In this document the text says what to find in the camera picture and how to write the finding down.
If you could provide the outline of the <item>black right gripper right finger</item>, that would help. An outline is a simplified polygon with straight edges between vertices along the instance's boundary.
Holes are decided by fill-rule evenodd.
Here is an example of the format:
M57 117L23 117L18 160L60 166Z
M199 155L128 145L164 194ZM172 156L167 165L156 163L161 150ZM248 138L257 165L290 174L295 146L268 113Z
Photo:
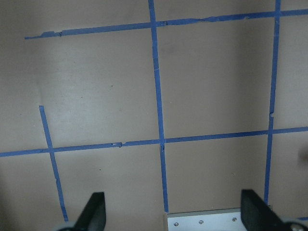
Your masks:
M241 191L241 221L247 231L288 230L288 225L253 190Z

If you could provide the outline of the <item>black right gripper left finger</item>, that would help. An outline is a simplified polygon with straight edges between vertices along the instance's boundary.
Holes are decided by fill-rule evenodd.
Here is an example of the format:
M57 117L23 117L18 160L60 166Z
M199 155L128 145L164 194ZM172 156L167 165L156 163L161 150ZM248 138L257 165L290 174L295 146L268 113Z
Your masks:
M103 231L106 226L104 192L94 192L73 226L74 231Z

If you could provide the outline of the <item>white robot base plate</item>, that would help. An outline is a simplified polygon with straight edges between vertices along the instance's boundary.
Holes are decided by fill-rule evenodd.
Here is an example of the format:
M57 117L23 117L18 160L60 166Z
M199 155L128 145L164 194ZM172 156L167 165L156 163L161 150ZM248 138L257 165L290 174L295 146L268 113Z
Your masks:
M167 215L169 231L245 231L241 207Z

